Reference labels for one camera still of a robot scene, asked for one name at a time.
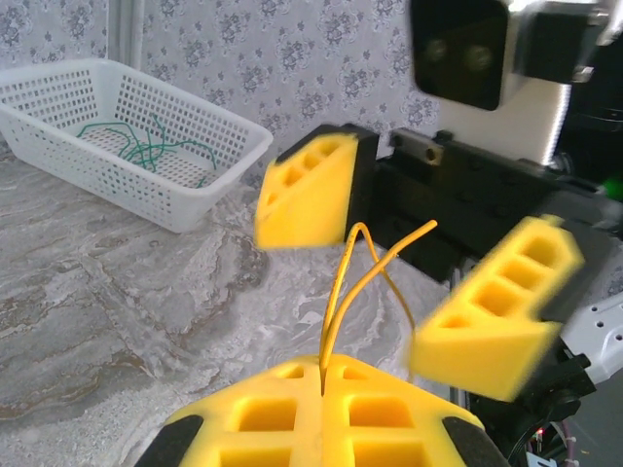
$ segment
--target yellow foam gripper pad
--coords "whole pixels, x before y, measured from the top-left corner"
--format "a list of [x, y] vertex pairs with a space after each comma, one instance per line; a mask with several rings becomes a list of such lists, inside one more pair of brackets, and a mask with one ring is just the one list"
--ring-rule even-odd
[[472, 413], [345, 355], [324, 396], [317, 357], [301, 357], [187, 406], [136, 467], [153, 465], [508, 467]]
[[571, 232], [552, 217], [526, 218], [416, 330], [411, 371], [512, 401], [563, 323], [542, 311], [581, 270]]
[[345, 241], [370, 204], [379, 135], [359, 126], [320, 126], [272, 161], [255, 216], [258, 247]]

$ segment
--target table surface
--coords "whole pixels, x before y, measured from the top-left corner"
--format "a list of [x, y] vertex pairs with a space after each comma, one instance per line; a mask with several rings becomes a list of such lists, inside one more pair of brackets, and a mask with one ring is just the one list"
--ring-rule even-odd
[[[317, 353], [342, 248], [257, 250], [256, 196], [238, 186], [178, 235], [0, 156], [2, 467], [132, 465], [175, 410]], [[372, 265], [361, 246], [346, 287]], [[388, 271], [417, 319], [447, 293], [400, 261]], [[336, 351], [404, 377], [409, 334], [378, 278]]]

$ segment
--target perforated basket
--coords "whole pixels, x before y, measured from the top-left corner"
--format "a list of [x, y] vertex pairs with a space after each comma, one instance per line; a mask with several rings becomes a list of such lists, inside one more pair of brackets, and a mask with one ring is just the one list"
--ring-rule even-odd
[[[200, 144], [176, 146], [157, 163], [129, 162], [121, 133], [83, 131], [114, 122], [142, 143]], [[192, 230], [273, 141], [236, 114], [102, 59], [1, 72], [0, 131], [21, 160], [176, 233]]]

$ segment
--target screw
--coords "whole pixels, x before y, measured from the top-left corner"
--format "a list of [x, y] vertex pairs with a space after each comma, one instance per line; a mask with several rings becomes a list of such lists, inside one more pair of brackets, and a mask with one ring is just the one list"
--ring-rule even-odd
[[426, 57], [433, 62], [441, 61], [446, 56], [446, 43], [441, 39], [433, 39], [426, 47]]
[[591, 79], [591, 76], [593, 76], [593, 67], [580, 65], [575, 67], [575, 72], [573, 73], [573, 82], [588, 83]]
[[596, 8], [588, 17], [589, 26], [603, 26], [607, 24], [610, 18], [609, 13], [603, 8]]
[[491, 66], [492, 60], [491, 51], [482, 46], [471, 46], [465, 54], [467, 68], [471, 71], [485, 71]]

